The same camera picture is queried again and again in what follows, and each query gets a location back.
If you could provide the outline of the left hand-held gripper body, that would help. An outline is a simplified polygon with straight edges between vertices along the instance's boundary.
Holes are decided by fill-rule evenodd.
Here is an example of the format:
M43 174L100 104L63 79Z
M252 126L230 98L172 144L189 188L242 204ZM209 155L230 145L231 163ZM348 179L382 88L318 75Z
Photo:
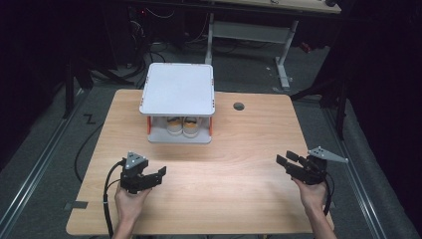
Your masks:
M142 163L148 160L145 156L129 151L124 161L120 174L120 186L127 192L136 194L139 191L155 187L162 183L162 177L158 171L144 174Z

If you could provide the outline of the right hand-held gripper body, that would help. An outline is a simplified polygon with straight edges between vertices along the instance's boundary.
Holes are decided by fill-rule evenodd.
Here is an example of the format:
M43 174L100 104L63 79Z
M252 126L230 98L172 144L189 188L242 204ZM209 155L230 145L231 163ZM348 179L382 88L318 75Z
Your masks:
M286 174L307 185L320 184L326 179L326 168L329 161L348 163L346 157L339 156L319 146L310 149L307 157L299 156L298 162L287 158Z

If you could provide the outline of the white shoe rack orange posts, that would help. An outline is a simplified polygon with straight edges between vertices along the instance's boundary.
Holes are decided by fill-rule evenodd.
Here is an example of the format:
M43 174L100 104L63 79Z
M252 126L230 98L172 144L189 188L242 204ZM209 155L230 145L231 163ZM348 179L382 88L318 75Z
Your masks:
M147 139L155 143L209 143L215 113L213 67L206 64L153 63L140 98L139 111L146 116ZM166 119L199 118L195 137L170 135Z

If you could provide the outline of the person's right hand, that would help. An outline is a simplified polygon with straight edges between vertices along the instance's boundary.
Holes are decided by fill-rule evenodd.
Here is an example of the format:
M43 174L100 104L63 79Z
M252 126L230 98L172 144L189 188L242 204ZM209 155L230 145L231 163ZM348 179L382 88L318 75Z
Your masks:
M302 205L306 213L323 212L327 186L324 182L320 184L307 185L302 181L293 178L292 181L298 186Z

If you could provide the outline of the person's left hand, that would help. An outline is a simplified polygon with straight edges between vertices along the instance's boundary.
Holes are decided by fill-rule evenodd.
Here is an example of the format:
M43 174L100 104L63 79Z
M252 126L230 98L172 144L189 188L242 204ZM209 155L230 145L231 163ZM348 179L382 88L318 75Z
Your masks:
M150 189L145 189L132 194L118 185L114 196L118 222L125 225L134 224L140 216L143 204L150 192Z

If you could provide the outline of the black stand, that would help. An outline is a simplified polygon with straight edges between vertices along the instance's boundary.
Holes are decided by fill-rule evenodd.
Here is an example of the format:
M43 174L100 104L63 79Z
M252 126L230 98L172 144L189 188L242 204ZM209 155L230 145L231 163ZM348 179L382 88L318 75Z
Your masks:
M345 79L328 79L314 83L311 87L291 95L292 101L307 96L320 96L319 105L323 109L335 109L334 129L337 136L343 139L343 124L347 99L347 83Z
M83 90L90 90L94 86L87 59L72 57L66 65L64 119L70 117L75 107L75 82L78 82Z

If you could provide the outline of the grey tape strip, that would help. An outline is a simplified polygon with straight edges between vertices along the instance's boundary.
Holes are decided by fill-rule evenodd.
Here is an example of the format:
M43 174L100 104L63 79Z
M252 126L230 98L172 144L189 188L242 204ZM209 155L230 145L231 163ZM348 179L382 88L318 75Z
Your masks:
M67 202L64 206L65 211L71 211L72 209L86 209L88 203L86 201L73 201Z

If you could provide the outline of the white-framed wooden desk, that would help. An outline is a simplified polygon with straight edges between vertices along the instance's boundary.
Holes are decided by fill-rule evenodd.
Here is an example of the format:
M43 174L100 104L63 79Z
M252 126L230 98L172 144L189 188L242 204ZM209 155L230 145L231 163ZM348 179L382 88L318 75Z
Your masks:
M290 80L285 69L285 60L292 45L300 20L298 15L339 16L341 8L337 0L197 0L211 13L208 17L207 52L205 63L212 64L213 40L215 38L281 44L281 55L275 58L279 81L283 90L290 88ZM257 20L256 14L269 17L271 14L294 14L289 27L277 27L264 23L243 23L238 20L216 20L216 8L247 14Z

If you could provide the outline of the metal floor rail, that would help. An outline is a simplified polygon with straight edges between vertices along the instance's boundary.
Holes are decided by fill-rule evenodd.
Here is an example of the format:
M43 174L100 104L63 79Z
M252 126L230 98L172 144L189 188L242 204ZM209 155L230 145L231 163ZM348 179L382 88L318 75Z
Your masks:
M375 211L372 200L370 199L362 180L353 163L353 159L345 142L338 136L335 128L335 120L331 110L322 109L323 116L329 125L331 134L335 138L340 154L348 159L344 165L350 186L353 189L360 211L366 221L366 224L371 232L373 239L387 239L385 231L379 221L378 215Z
M74 117L76 110L84 102L89 93L89 90L79 89L77 91L77 94L75 95L74 106L67 110L65 116L61 118L58 126L56 127L43 151L38 156L37 161L34 163L31 171L19 188L19 191L16 193L13 201L9 205L3 217L0 219L0 239L7 239L20 214L22 213L34 190L36 189L39 181L43 177L46 168L52 160L56 147L62 140L63 134L65 133L72 118Z

